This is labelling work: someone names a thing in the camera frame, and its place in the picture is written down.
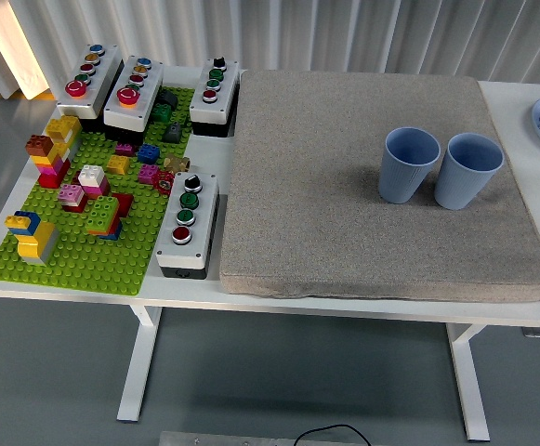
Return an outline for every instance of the cup rim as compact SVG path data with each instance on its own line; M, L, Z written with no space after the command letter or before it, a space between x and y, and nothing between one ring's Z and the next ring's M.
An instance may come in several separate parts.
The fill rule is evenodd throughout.
M389 149L389 145L388 145L388 139L394 134L394 133L397 133L401 130L415 130L419 133L422 133L424 135L426 135L427 137L431 138L433 140L433 142L435 142L435 144L437 144L437 156L435 156L435 158L431 161L429 161L428 163L422 163L422 164L414 164L414 163L408 163L408 162L405 162L404 160L401 160L400 158L398 158L397 156L395 156L393 153L391 153L391 150ZM410 167L424 167L424 166L427 166L427 165L432 165L432 164L435 164L437 163L437 161L439 160L439 158L441 157L441 144L439 143L439 141L432 135L430 134L427 130L425 130L424 128L420 128L420 127L412 127L412 126L405 126L405 127L397 127L397 128L394 128L393 130L391 130L388 135L386 136L385 138L385 150L389 153L389 155L391 157L393 157L398 163L400 164L403 164L403 165L408 165Z
M488 143L491 143L495 148L497 148L499 150L499 152L501 153L501 163L499 163L499 165L497 167L495 167L494 169L489 169L489 170L476 170L476 169L471 169L469 167L467 167L466 165L463 165L461 164L460 162L458 162L453 154L451 153L451 144L452 144L452 141L454 141L454 139L456 138L464 138L466 136L473 136L473 137L478 137L479 139L483 139L485 140L486 142ZM449 159L451 161L454 162L454 164L456 164L457 166L461 167L462 169L465 169L467 170L468 172L473 172L475 174L490 174L492 172L496 172L497 170L499 170L501 167L503 167L503 164L505 163L505 152L503 151L503 148L501 147L501 145L497 142L495 142L494 140L484 136L484 135L481 135L480 133L474 133L474 132L466 132L466 133L459 133L455 136L453 136L449 142L447 143L447 151L446 151L448 154L449 154Z

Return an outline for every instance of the gray mat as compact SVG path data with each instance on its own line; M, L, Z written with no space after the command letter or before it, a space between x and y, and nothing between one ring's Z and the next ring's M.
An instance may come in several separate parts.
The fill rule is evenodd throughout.
M540 241L510 166L466 208L433 198L441 160L410 202L377 192L386 135L498 140L471 78L245 72L222 245L230 293L540 300Z

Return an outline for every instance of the blue cup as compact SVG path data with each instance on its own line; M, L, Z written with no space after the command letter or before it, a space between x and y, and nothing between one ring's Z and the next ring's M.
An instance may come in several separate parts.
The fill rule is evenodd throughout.
M449 140L443 158L435 200L446 209L463 209L501 168L505 156L491 139L462 133Z
M395 204L406 203L441 155L441 146L429 132L400 127L385 139L379 175L379 195Z

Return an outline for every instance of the black cable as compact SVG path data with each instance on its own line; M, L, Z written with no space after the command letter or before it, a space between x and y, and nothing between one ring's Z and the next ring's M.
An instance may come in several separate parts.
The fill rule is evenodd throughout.
M364 440L364 442L367 444L367 446L371 446L371 443L369 443L369 440L366 439L364 437L364 435L359 432L357 429L355 429L354 427L352 427L351 425L331 425L331 426L326 426L326 427L318 427L317 429L311 429L311 430L308 430L307 432L303 432L302 434L300 434L298 436L297 439L295 439L295 443L292 445L292 446L296 446L296 444L298 443L298 441L300 439L302 439L303 437L305 437L306 435L308 434L312 434L313 432L320 432L322 430L328 430L328 429L333 429L334 427L347 427L349 429L352 429L354 432L356 432L357 434L359 434L361 436L361 438Z

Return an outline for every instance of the white table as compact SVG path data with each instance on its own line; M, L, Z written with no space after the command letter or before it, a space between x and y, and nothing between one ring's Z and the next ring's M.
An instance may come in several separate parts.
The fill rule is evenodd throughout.
M164 83L194 87L199 73L198 69L167 68ZM524 201L540 232L540 140L530 123L530 109L540 98L540 85L484 82L481 87L499 137L507 149ZM488 428L469 339L486 325L540 327L540 302L482 304L313 297L273 299L228 295L220 285L218 268L224 228L223 216L230 186L232 148L232 138L191 136L186 152L186 156L191 158L192 172L215 173L219 178L221 203L210 273L205 281L167 279L158 268L154 256L136 296L0 282L0 297L122 304L132 308L139 319L139 328L117 414L120 421L138 420L163 307L445 322L468 439L488 440ZM29 161L0 215L0 244L7 233L3 225L5 217L20 209L36 179L37 170Z

